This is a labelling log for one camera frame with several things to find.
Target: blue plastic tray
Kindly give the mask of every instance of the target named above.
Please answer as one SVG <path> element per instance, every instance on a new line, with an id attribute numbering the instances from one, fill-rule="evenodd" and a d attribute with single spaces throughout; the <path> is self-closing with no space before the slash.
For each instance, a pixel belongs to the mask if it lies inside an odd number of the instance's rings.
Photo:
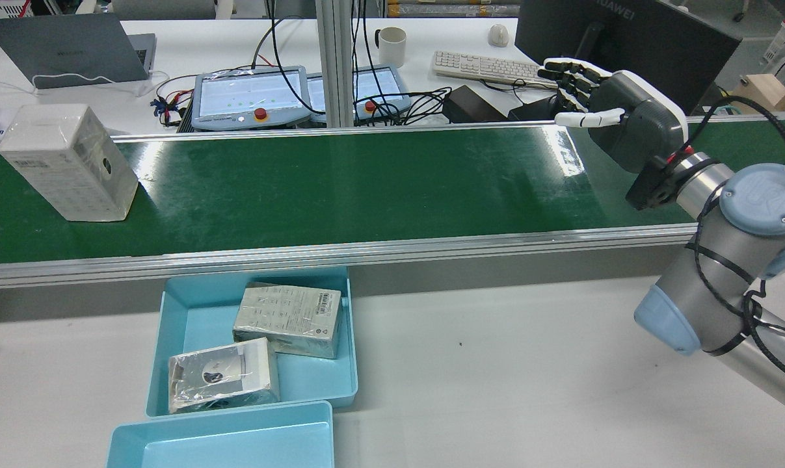
<path id="1" fill-rule="evenodd" d="M 333 468 L 327 402 L 246 406 L 123 424 L 107 468 Z"/>
<path id="2" fill-rule="evenodd" d="M 353 403 L 357 393 L 357 363 L 347 269 L 218 273 L 179 276 L 166 282 L 146 415 L 169 414 L 167 367 L 170 356 L 233 343 L 235 315 L 245 285 L 251 281 L 341 291 L 338 357 L 323 359 L 277 353 L 276 367 L 283 403 L 327 400 L 335 407 Z"/>

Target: computer monitor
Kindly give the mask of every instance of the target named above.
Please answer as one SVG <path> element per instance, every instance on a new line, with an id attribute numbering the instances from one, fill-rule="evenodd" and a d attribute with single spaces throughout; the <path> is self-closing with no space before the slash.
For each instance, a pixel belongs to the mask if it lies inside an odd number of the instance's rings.
<path id="1" fill-rule="evenodd" d="M 523 0 L 515 45 L 630 70 L 692 113 L 740 39 L 659 0 Z"/>

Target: product box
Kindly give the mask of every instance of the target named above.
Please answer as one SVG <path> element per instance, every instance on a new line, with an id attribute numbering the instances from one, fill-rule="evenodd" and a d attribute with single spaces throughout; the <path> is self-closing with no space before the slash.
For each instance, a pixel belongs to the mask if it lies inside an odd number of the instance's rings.
<path id="1" fill-rule="evenodd" d="M 333 359 L 340 302 L 336 290 L 251 283 L 239 305 L 233 338 L 267 337 L 276 352 Z"/>
<path id="2" fill-rule="evenodd" d="M 68 221 L 127 217 L 137 177 L 85 104 L 23 106 L 0 154 Z"/>
<path id="3" fill-rule="evenodd" d="M 170 357 L 169 410 L 276 403 L 276 356 L 266 338 Z"/>

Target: laptop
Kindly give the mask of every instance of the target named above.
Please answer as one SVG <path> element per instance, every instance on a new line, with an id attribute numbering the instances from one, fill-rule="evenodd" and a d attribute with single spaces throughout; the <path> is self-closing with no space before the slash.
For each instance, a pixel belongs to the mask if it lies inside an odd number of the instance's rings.
<path id="1" fill-rule="evenodd" d="M 155 35 L 127 36 L 111 13 L 0 19 L 0 47 L 38 89 L 146 80 L 155 58 Z"/>

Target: computer mouse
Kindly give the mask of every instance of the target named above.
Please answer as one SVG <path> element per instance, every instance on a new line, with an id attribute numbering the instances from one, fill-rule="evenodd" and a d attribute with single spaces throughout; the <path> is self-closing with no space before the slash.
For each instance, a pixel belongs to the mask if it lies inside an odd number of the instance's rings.
<path id="1" fill-rule="evenodd" d="M 488 32 L 488 44 L 494 47 L 505 47 L 511 41 L 511 34 L 504 24 L 494 24 Z"/>

